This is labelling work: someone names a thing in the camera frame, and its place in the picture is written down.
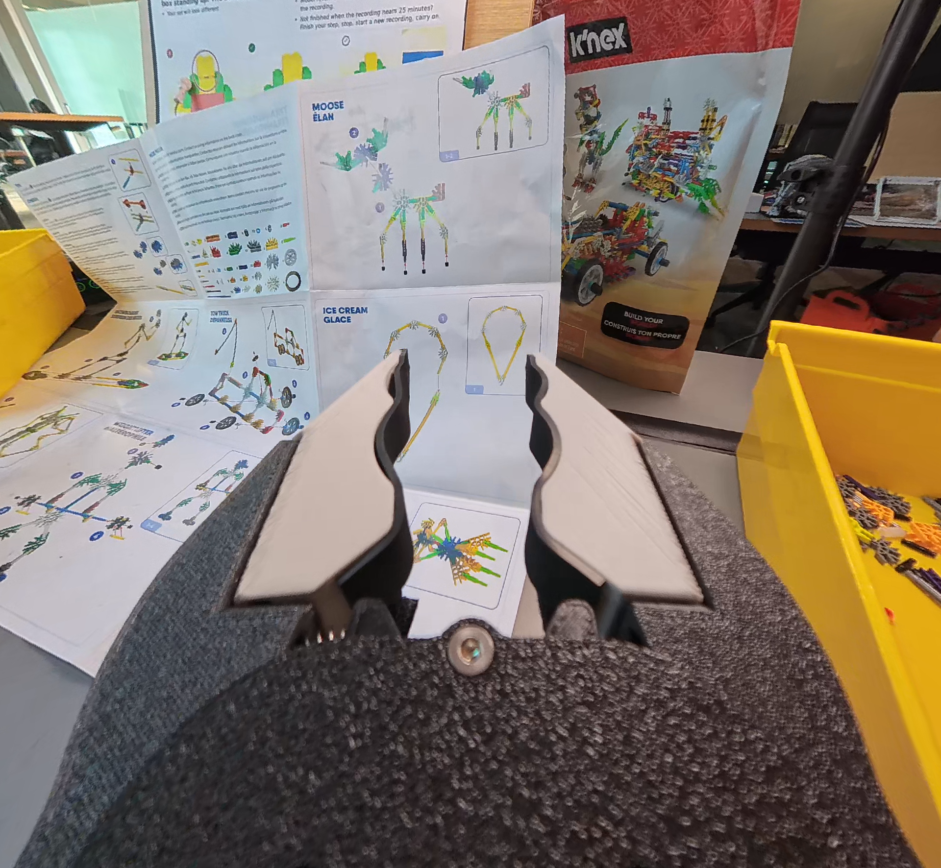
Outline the black light stand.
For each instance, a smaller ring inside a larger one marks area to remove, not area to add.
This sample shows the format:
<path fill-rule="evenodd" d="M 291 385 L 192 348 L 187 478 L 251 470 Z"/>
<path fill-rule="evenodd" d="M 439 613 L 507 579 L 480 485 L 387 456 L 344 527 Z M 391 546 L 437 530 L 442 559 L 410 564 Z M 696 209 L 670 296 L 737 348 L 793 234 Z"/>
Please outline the black light stand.
<path fill-rule="evenodd" d="M 867 161 L 888 125 L 901 86 L 910 74 L 939 11 L 940 0 L 900 0 L 875 65 L 863 88 L 832 171 L 815 191 L 774 293 L 748 337 L 747 356 L 762 357 L 774 320 L 787 320 L 810 280 L 829 266 L 860 187 Z"/>

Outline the yellow plastic bin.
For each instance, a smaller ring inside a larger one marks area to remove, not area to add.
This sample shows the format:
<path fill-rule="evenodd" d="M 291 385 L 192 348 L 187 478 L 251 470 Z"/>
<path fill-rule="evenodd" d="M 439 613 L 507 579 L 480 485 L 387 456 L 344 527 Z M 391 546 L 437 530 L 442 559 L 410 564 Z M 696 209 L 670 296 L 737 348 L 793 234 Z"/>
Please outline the yellow plastic bin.
<path fill-rule="evenodd" d="M 746 535 L 806 614 L 923 866 L 940 863 L 939 599 L 857 541 L 839 476 L 939 498 L 940 346 L 775 322 L 737 451 Z"/>
<path fill-rule="evenodd" d="M 70 262 L 43 229 L 1 232 L 1 394 L 85 309 Z"/>

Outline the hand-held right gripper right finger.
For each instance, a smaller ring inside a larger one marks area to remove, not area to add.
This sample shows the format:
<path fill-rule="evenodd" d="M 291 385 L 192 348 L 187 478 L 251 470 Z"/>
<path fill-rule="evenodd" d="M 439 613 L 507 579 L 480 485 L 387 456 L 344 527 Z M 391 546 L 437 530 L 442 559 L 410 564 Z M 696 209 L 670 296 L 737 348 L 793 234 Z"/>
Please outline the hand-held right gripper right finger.
<path fill-rule="evenodd" d="M 525 565 L 545 635 L 645 644 L 637 606 L 705 609 L 642 440 L 546 357 L 525 371 L 540 467 Z"/>

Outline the pile of toy pieces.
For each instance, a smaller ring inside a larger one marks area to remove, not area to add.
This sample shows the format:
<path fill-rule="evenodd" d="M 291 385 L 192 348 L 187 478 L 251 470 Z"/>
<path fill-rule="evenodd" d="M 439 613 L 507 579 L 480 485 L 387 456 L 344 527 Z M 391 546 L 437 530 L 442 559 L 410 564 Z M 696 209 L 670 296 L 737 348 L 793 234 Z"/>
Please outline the pile of toy pieces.
<path fill-rule="evenodd" d="M 940 604 L 940 499 L 920 498 L 928 511 L 922 517 L 912 499 L 887 488 L 848 474 L 836 482 L 862 551 Z"/>

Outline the printed instruction sheet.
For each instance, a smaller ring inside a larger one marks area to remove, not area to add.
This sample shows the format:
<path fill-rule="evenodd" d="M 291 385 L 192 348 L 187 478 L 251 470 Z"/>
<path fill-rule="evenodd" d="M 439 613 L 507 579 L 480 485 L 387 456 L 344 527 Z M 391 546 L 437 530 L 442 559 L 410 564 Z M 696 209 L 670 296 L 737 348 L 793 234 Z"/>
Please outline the printed instruction sheet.
<path fill-rule="evenodd" d="M 467 0 L 142 0 L 157 121 L 463 48 Z"/>
<path fill-rule="evenodd" d="M 171 554 L 406 350 L 416 511 L 515 536 L 530 354 L 555 357 L 564 22 L 303 78 L 13 180 L 111 297 L 2 386 L 2 627 L 95 675 Z"/>

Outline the grey device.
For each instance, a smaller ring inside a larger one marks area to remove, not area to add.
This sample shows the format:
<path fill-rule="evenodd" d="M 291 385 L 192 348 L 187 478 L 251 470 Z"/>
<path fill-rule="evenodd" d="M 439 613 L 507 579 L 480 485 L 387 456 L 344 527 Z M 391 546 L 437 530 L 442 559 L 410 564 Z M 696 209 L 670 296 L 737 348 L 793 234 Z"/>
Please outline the grey device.
<path fill-rule="evenodd" d="M 768 216 L 779 221 L 803 221 L 815 193 L 833 170 L 834 161 L 826 155 L 806 154 L 789 161 L 781 172 Z"/>

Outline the red K'nex box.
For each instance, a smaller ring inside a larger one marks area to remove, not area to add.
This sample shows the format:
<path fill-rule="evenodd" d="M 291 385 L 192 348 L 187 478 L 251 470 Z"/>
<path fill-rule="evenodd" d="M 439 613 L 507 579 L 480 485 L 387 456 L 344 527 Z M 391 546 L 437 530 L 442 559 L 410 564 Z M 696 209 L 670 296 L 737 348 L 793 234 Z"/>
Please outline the red K'nex box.
<path fill-rule="evenodd" d="M 802 0 L 535 0 L 563 16 L 558 352 L 678 393 L 782 102 Z"/>

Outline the grey desk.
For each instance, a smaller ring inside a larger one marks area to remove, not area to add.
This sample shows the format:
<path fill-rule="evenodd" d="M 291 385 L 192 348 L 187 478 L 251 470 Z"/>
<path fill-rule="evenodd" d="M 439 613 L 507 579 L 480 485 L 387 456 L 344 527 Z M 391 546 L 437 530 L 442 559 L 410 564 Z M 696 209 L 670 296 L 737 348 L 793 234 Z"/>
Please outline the grey desk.
<path fill-rule="evenodd" d="M 760 361 L 695 352 L 678 395 L 640 389 L 560 360 L 570 378 L 626 418 L 743 531 L 735 450 Z M 12 866 L 46 800 L 91 679 L 1 632 L 1 865 Z"/>

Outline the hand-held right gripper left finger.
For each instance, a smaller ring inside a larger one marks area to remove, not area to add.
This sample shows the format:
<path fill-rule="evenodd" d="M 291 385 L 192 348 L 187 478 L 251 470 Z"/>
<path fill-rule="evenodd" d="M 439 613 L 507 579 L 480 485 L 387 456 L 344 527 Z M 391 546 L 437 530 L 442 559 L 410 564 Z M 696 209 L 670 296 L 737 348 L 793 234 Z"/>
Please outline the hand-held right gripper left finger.
<path fill-rule="evenodd" d="M 409 364 L 390 352 L 297 439 L 236 603 L 313 608 L 319 641 L 351 630 L 354 605 L 396 608 L 413 564 L 394 462 L 410 437 Z"/>

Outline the orange box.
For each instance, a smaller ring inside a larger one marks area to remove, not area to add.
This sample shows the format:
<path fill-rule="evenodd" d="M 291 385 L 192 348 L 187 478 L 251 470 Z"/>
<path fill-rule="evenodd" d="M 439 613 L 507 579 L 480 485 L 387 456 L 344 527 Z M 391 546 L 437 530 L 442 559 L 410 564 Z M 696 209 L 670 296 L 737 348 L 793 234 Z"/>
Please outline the orange box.
<path fill-rule="evenodd" d="M 800 322 L 861 333 L 885 335 L 892 332 L 892 322 L 880 317 L 866 298 L 849 289 L 812 294 Z"/>

